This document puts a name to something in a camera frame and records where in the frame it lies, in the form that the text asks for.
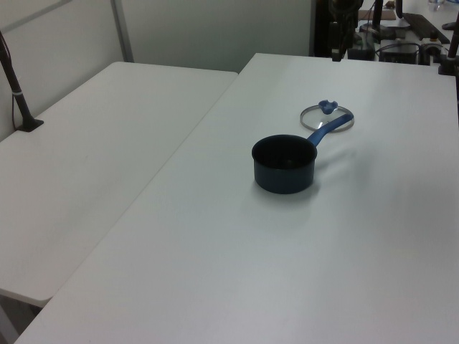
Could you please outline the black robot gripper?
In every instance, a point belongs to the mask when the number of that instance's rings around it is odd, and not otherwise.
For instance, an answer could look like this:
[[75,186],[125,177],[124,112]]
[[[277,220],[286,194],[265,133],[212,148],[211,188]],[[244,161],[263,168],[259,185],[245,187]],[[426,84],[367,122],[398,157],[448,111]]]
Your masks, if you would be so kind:
[[336,20],[329,25],[329,47],[333,62],[341,61],[339,23],[344,24],[344,50],[354,45],[355,23],[358,21],[360,0],[329,0],[328,9]]

